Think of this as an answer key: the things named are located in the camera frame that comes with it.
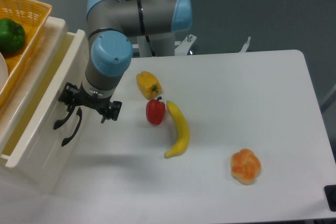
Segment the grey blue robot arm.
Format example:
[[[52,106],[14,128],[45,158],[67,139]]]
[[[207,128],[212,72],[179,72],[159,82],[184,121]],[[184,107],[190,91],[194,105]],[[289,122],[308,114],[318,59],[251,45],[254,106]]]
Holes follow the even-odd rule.
[[[88,0],[89,61],[81,85],[66,83],[59,102],[69,115],[85,106],[116,120],[121,102],[111,97],[131,63],[129,38],[188,30],[192,19],[191,0]]]

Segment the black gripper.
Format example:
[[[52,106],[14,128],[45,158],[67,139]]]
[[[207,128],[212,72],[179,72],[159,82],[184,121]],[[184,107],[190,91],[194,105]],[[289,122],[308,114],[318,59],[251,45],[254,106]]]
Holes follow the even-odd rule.
[[[76,85],[67,82],[58,101],[67,106],[67,111],[78,105],[93,109],[102,116],[101,123],[104,123],[106,120],[116,121],[122,107],[121,101],[111,102],[110,99],[111,96],[102,98],[98,94],[90,95],[82,86],[79,89]]]

